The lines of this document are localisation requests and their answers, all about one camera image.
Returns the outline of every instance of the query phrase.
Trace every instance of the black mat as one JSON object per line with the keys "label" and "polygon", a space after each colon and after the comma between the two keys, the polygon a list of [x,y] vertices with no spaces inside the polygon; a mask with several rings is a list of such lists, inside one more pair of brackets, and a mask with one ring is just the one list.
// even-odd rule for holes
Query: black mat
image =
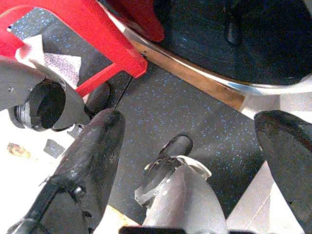
{"label": "black mat", "polygon": [[252,0],[243,15],[243,42],[224,39],[226,0],[175,0],[163,19],[165,49],[201,67],[241,81],[296,83],[312,71],[312,18],[302,0]]}
{"label": "black mat", "polygon": [[209,183],[226,216],[263,162],[252,120],[152,63],[117,108],[126,117],[126,134],[109,203],[139,223],[145,211],[134,189],[143,168],[178,133],[190,134],[190,156],[211,170]]}

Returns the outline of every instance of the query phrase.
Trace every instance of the black rubber floor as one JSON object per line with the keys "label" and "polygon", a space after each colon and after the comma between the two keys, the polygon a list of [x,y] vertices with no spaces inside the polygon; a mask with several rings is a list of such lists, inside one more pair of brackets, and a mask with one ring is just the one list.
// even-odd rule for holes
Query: black rubber floor
{"label": "black rubber floor", "polygon": [[[81,56],[80,82],[110,64],[40,9],[27,14],[12,30],[21,38],[42,34],[45,52]],[[228,216],[263,162],[253,121],[152,63],[141,78],[120,73],[109,80],[110,107],[116,106],[129,82],[117,106],[125,115],[126,133],[109,204],[141,223],[145,210],[134,200],[134,190],[144,166],[167,141],[187,132],[194,141],[190,156],[211,170],[209,183]]]}
{"label": "black rubber floor", "polygon": [[312,71],[312,18],[302,0],[252,0],[242,18],[243,42],[224,39],[226,0],[175,0],[157,10],[165,49],[201,67],[251,83],[292,84]]}

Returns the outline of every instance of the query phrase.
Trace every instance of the wooden board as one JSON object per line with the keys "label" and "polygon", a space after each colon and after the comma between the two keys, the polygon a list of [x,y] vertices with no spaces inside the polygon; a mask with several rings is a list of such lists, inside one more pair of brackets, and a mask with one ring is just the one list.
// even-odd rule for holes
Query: wooden board
{"label": "wooden board", "polygon": [[178,63],[177,61],[174,61],[173,59],[153,49],[148,48],[145,45],[142,45],[134,40],[130,40],[130,42],[141,54],[146,56],[147,60],[155,63],[159,67],[176,75],[180,79],[188,82],[189,84],[213,96],[214,98],[224,102],[232,108],[239,110],[239,108],[241,107],[245,98],[243,95],[229,89],[228,87],[212,79],[209,79],[199,74],[198,72]]}

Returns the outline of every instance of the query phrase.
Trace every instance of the speckled rubber flooring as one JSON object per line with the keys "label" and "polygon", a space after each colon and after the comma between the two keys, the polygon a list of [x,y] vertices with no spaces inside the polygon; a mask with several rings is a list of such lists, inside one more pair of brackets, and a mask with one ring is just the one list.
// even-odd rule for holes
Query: speckled rubber flooring
{"label": "speckled rubber flooring", "polygon": [[[80,83],[111,63],[41,9],[15,23],[12,32],[22,39],[42,34],[45,52],[81,56]],[[130,79],[126,73],[110,79],[110,107]],[[262,165],[252,120],[152,63],[144,76],[131,80],[117,108],[125,115],[126,133],[109,204],[138,223],[145,211],[135,202],[134,190],[143,168],[178,133],[191,136],[190,156],[211,170],[209,183],[226,216]]]}

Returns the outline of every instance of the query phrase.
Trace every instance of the red plastic stool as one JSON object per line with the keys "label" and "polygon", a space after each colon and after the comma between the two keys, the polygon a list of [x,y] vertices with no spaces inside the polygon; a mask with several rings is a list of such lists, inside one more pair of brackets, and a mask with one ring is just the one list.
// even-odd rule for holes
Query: red plastic stool
{"label": "red plastic stool", "polygon": [[146,72],[147,61],[95,0],[0,0],[0,55],[14,58],[24,45],[6,29],[34,7],[53,13],[113,62],[76,89],[82,97],[120,71],[135,78]]}

